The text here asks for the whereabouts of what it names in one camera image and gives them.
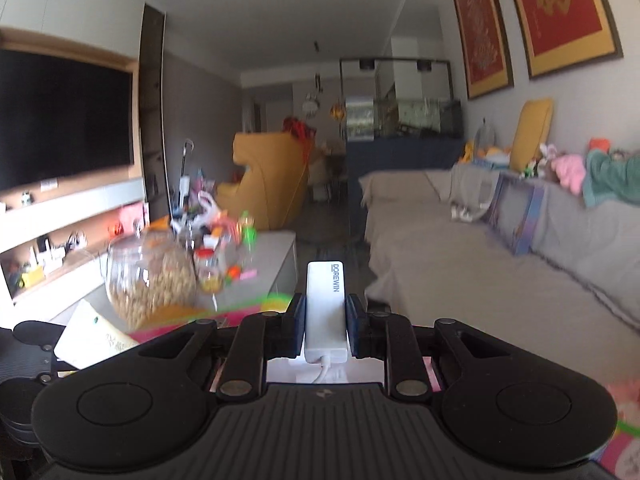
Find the white plastic bag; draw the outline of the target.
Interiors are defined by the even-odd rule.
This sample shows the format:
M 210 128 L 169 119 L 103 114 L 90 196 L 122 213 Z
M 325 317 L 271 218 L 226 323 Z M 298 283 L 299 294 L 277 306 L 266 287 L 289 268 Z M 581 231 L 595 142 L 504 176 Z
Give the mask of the white plastic bag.
M 220 219 L 221 209 L 215 202 L 212 194 L 206 191 L 198 193 L 198 202 L 200 203 L 202 211 L 193 221 L 194 228 L 211 228 Z

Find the teal blanket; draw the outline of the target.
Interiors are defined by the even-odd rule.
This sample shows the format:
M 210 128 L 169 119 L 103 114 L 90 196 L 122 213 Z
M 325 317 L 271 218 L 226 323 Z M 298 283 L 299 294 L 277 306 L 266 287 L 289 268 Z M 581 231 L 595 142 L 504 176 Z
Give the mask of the teal blanket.
M 639 155 L 623 159 L 600 150 L 592 150 L 586 158 L 586 176 L 582 184 L 582 199 L 588 208 L 607 200 L 639 205 Z

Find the purple framed picture box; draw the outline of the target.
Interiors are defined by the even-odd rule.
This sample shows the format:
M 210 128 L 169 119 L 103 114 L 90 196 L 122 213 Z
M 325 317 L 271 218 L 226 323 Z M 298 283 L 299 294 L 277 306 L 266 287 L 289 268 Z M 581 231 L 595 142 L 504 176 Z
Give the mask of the purple framed picture box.
M 529 253 L 544 202 L 535 179 L 500 174 L 486 221 L 512 255 Z

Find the white slim adapter box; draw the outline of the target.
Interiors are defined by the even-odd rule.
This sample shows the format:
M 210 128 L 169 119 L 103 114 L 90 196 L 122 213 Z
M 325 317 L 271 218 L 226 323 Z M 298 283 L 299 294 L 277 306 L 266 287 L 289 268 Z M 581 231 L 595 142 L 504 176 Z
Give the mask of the white slim adapter box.
M 308 364 L 320 366 L 314 380 L 318 384 L 333 364 L 344 364 L 349 357 L 343 263 L 308 263 L 305 299 L 304 356 Z

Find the dark blue cabinet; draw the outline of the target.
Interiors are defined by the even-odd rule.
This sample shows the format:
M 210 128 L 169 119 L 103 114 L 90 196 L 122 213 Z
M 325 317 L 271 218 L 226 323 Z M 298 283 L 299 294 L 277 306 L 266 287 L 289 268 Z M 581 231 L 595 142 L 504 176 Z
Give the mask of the dark blue cabinet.
M 359 179 L 373 171 L 449 169 L 463 154 L 464 140 L 450 138 L 378 138 L 346 144 L 348 195 L 360 192 Z

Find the green toy bottle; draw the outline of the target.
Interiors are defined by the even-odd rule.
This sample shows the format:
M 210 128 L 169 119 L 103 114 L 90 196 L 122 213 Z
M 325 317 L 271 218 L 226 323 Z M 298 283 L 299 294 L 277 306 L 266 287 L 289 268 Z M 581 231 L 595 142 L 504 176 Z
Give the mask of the green toy bottle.
M 243 211 L 239 218 L 241 234 L 240 263 L 243 269 L 248 269 L 253 264 L 254 249 L 257 240 L 255 219 L 248 211 Z

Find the glass jar of nuts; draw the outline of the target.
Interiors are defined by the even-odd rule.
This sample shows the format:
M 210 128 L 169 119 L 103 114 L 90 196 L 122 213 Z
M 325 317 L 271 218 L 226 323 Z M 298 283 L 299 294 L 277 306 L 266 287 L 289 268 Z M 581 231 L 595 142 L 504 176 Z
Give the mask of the glass jar of nuts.
M 107 247 L 106 296 L 130 330 L 173 307 L 194 306 L 198 283 L 192 257 L 169 231 L 145 230 Z

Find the small red-lid jar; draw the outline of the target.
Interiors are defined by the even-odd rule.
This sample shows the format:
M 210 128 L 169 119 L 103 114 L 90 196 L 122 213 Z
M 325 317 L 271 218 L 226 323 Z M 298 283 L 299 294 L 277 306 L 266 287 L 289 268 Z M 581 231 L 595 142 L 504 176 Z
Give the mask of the small red-lid jar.
M 222 275 L 213 249 L 206 247 L 195 249 L 193 261 L 201 290 L 209 295 L 219 292 L 222 287 Z

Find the red gold framed picture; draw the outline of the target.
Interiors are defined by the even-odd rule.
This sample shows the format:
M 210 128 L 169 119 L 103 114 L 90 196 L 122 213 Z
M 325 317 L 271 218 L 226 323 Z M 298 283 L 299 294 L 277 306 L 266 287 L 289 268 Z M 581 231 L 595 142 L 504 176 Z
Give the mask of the red gold framed picture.
M 499 0 L 454 0 L 469 100 L 513 87 Z

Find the yellow cushion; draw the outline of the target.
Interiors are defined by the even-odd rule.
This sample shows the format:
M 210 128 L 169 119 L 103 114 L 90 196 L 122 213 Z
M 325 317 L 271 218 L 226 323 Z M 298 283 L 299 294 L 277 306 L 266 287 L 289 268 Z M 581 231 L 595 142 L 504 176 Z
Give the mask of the yellow cushion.
M 540 146 L 548 139 L 553 111 L 554 101 L 549 98 L 525 102 L 511 148 L 512 171 L 520 174 L 532 160 L 540 156 Z

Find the red gold calligraphy picture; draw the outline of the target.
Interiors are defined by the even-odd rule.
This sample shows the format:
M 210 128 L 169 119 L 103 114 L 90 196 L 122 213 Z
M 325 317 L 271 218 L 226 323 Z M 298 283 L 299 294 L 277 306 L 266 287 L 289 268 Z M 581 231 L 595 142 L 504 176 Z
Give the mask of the red gold calligraphy picture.
M 608 0 L 514 0 L 528 76 L 624 56 Z

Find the white rectangular product box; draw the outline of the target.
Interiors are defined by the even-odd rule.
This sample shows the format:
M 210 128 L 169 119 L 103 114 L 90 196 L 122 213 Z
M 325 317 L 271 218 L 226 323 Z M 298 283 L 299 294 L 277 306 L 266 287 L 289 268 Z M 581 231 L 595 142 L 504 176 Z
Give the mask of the white rectangular product box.
M 53 353 L 59 360 L 83 370 L 137 345 L 137 341 L 108 322 L 87 300 L 81 300 Z

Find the grey covered sofa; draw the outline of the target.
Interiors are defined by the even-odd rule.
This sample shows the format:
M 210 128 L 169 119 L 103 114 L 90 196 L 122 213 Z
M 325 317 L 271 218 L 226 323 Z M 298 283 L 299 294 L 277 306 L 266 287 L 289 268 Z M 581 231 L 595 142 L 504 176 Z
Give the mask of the grey covered sofa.
M 416 325 L 455 318 L 601 384 L 636 379 L 638 208 L 589 208 L 545 183 L 532 244 L 518 256 L 510 231 L 451 215 L 455 206 L 482 212 L 497 180 L 473 165 L 363 177 L 368 298 Z

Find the colourful cartoon play mat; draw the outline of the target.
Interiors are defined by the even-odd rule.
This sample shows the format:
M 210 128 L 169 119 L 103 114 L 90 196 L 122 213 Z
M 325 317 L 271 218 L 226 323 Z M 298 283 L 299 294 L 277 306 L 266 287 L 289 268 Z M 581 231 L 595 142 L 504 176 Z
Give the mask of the colourful cartoon play mat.
M 269 294 L 256 304 L 229 312 L 171 307 L 157 320 L 149 320 L 141 328 L 130 330 L 128 336 L 137 342 L 147 342 L 165 335 L 171 330 L 195 321 L 197 318 L 212 318 L 219 327 L 239 326 L 249 315 L 265 312 L 284 313 L 293 297 L 287 294 Z M 608 387 L 618 411 L 615 434 L 597 461 L 620 479 L 639 478 L 639 382 Z

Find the black television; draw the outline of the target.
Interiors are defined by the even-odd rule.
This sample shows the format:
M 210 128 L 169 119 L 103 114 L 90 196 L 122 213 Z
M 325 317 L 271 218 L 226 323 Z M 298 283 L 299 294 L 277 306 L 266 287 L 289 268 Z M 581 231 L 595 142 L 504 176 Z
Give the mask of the black television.
M 129 166 L 132 76 L 20 51 L 1 52 L 1 188 Z

